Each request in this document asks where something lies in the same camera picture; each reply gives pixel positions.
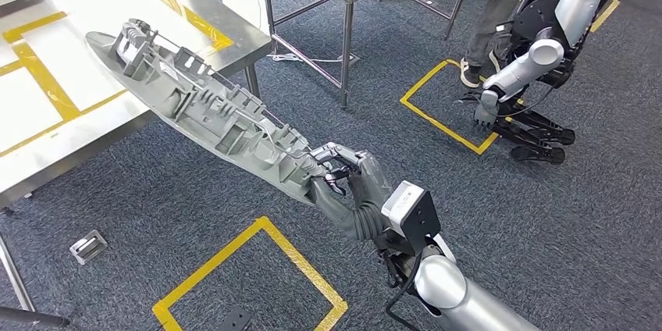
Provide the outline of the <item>idle humanoid robot hand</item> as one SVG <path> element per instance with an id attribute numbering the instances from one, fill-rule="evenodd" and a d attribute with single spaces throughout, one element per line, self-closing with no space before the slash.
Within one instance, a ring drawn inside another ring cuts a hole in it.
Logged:
<path id="1" fill-rule="evenodd" d="M 474 123 L 483 128 L 491 127 L 497 121 L 499 95 L 496 91 L 484 90 L 472 95 L 479 103 L 474 112 Z"/>

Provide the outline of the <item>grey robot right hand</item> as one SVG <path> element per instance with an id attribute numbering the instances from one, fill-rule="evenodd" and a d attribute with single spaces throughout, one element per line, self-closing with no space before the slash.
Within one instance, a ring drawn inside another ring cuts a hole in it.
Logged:
<path id="1" fill-rule="evenodd" d="M 386 222 L 381 208 L 393 188 L 375 156 L 333 142 L 312 150 L 310 156 L 319 164 L 331 160 L 341 164 L 322 175 L 311 175 L 310 196 L 322 213 L 351 239 L 373 240 L 383 234 Z M 337 184 L 341 179 L 349 183 L 353 208 L 333 196 L 346 194 Z"/>

